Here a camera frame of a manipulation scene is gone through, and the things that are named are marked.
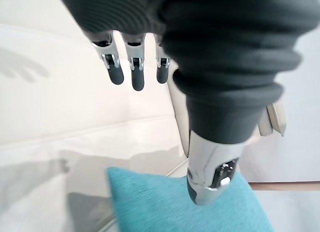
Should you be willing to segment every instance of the white wall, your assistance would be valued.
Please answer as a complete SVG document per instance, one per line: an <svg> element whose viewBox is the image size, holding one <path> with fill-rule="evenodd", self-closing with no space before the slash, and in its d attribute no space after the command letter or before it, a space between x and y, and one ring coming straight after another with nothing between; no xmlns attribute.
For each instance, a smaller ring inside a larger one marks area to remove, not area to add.
<svg viewBox="0 0 320 232"><path fill-rule="evenodd" d="M301 65L281 73L287 129L246 148L241 171L250 182L320 181L320 27L299 39Z"/></svg>

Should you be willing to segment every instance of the teal cushion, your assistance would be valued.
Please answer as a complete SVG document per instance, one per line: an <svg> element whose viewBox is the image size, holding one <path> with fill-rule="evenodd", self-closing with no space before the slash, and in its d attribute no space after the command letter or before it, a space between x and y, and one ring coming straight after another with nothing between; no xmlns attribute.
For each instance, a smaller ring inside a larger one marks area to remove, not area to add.
<svg viewBox="0 0 320 232"><path fill-rule="evenodd" d="M107 170L121 232L273 232L251 187L236 174L211 205L189 198L186 177Z"/></svg>

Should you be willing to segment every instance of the metal bracket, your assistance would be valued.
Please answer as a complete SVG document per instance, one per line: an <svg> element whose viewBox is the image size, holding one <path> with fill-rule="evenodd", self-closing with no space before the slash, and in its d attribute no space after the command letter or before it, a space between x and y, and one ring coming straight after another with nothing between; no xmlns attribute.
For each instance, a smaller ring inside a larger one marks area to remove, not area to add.
<svg viewBox="0 0 320 232"><path fill-rule="evenodd" d="M107 59L107 56L111 56L114 66L116 68L119 68L120 66L120 60L119 60L119 54L118 54L118 50L117 50L117 46L116 46L116 42L114 40L114 36L111 35L111 43L107 46L98 46L95 43L92 43L93 47L95 48L96 52L98 53L99 57L102 59L105 67L107 69L110 69L109 66L109 61Z"/></svg>
<svg viewBox="0 0 320 232"><path fill-rule="evenodd" d="M165 65L165 68L169 68L170 65L170 57L165 53L164 49L159 45L155 45L155 58L156 58L156 66L161 68L162 65Z"/></svg>

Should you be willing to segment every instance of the robotic finger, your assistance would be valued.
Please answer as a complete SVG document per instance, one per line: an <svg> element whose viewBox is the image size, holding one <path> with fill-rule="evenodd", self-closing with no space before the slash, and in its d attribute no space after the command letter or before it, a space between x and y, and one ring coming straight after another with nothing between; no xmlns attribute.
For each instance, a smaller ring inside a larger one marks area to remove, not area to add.
<svg viewBox="0 0 320 232"><path fill-rule="evenodd" d="M145 36L146 34L125 34L122 37L130 63L132 87L141 91L145 86L144 61L145 61Z"/></svg>
<svg viewBox="0 0 320 232"><path fill-rule="evenodd" d="M154 35L155 53L156 53L156 79L160 84L164 84L168 80L170 58L164 52L161 44L162 37Z"/></svg>
<svg viewBox="0 0 320 232"><path fill-rule="evenodd" d="M112 32L107 32L104 40L92 42L92 45L108 70L111 81L115 85L121 85L125 78Z"/></svg>

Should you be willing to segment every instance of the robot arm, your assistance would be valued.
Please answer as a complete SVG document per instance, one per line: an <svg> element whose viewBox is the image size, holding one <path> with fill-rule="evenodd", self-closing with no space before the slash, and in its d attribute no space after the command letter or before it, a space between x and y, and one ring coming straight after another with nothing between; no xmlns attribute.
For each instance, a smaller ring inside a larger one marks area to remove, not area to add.
<svg viewBox="0 0 320 232"><path fill-rule="evenodd" d="M108 32L123 33L137 91L144 86L141 35L162 36L159 71L167 69L171 57L179 65L174 82L186 94L187 186L199 205L211 203L232 180L244 141L283 91L274 82L276 74L298 66L294 44L320 19L317 0L62 1L98 46L115 84L122 83L123 74Z"/></svg>

